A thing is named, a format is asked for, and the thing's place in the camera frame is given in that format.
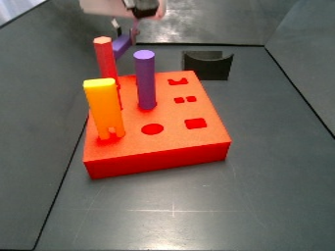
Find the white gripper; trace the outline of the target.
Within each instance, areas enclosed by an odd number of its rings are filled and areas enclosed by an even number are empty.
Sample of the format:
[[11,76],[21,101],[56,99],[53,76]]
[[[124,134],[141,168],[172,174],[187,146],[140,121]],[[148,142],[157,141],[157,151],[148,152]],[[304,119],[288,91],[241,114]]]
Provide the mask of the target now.
[[[136,37],[140,33],[137,20],[159,20],[167,11],[167,0],[79,0],[79,2],[87,14],[135,20],[129,29],[132,45],[136,44]],[[119,37],[121,35],[121,27],[116,18],[112,18],[111,25]]]

